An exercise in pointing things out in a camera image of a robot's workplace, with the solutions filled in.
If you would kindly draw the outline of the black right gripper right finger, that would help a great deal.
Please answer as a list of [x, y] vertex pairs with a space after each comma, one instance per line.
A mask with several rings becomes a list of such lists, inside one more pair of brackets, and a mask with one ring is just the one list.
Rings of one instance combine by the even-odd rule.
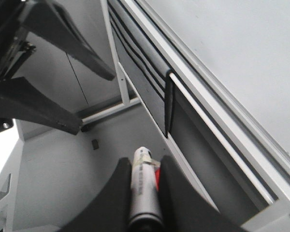
[[175, 160], [160, 162], [159, 203], [167, 232], [243, 232], [190, 184]]

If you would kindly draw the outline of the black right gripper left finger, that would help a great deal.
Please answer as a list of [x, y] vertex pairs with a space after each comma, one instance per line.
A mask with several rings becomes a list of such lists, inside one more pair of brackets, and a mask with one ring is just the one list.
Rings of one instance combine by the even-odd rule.
[[131, 201], [131, 163], [120, 158], [99, 194], [61, 232], [126, 232]]

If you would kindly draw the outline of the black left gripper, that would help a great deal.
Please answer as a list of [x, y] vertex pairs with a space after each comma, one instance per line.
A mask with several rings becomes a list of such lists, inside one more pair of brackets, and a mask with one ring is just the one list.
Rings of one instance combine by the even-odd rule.
[[28, 32], [48, 41], [112, 81], [115, 72], [85, 40], [68, 11], [54, 0], [0, 0], [0, 118], [19, 119], [76, 135], [82, 120], [13, 75], [36, 52]]

